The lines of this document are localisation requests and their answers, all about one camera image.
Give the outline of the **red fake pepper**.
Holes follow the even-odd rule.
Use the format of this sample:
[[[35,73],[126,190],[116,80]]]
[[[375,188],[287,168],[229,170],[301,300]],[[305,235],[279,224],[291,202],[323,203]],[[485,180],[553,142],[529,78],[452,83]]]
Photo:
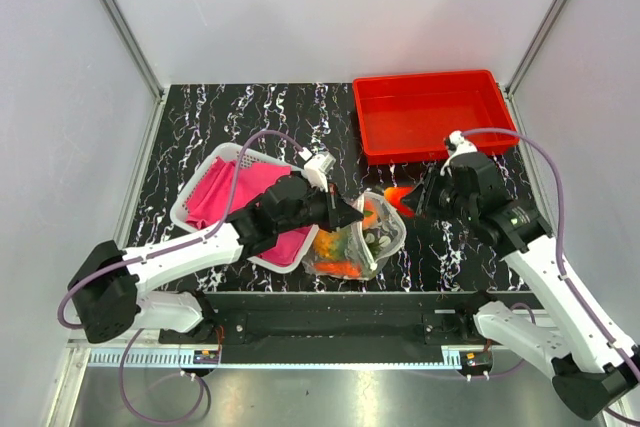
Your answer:
[[[388,187],[384,190],[384,198],[401,216],[412,218],[415,216],[414,211],[402,202],[403,198],[411,193],[412,190],[411,186]]]

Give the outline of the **polka dot zip bag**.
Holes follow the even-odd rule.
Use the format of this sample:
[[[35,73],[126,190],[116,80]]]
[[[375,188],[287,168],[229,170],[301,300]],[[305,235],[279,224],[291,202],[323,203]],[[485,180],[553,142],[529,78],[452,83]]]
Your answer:
[[[362,273],[359,278],[328,277],[368,281],[376,277],[387,261],[404,247],[406,240],[404,221],[383,195],[366,191],[354,201],[353,207],[363,213],[364,219],[345,227],[352,232],[346,257],[340,260],[321,258],[314,252],[311,245],[302,259],[302,266],[307,274],[328,276],[317,273],[315,264],[348,260],[360,266]]]

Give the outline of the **fake carrot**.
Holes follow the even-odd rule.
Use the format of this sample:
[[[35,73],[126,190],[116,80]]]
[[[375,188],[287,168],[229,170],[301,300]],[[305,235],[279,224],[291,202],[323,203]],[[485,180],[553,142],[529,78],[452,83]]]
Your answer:
[[[314,268],[319,274],[338,278],[359,278],[362,273],[359,265],[348,260],[318,262]]]

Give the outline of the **fake pineapple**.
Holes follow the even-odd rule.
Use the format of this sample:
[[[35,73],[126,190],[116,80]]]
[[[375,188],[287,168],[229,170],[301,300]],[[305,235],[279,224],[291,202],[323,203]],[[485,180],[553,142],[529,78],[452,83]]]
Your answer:
[[[351,239],[352,232],[347,228],[333,232],[319,230],[313,240],[312,247],[321,258],[340,260],[346,257]]]

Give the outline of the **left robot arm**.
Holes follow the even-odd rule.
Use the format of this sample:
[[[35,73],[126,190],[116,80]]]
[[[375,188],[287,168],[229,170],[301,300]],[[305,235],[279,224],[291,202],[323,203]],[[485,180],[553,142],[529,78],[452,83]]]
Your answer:
[[[76,328],[91,344],[129,329],[184,333],[196,343],[215,333],[216,319],[201,295],[160,291],[160,286],[207,267],[257,257],[299,228],[342,230],[363,213],[334,185],[313,186],[298,173],[279,178],[224,222],[182,237],[130,250],[112,240],[96,245],[70,280],[63,298],[73,304]]]

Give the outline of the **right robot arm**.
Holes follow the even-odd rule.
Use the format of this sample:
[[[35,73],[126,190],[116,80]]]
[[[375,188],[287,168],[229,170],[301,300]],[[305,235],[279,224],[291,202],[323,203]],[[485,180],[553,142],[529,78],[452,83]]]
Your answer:
[[[417,216],[461,221],[534,293],[554,332],[516,317],[489,294],[454,318],[466,343],[485,338],[551,380],[565,406],[591,420],[639,383],[639,347],[608,316],[565,260],[560,235],[537,207],[513,198],[494,161],[481,152],[432,166],[402,199]]]

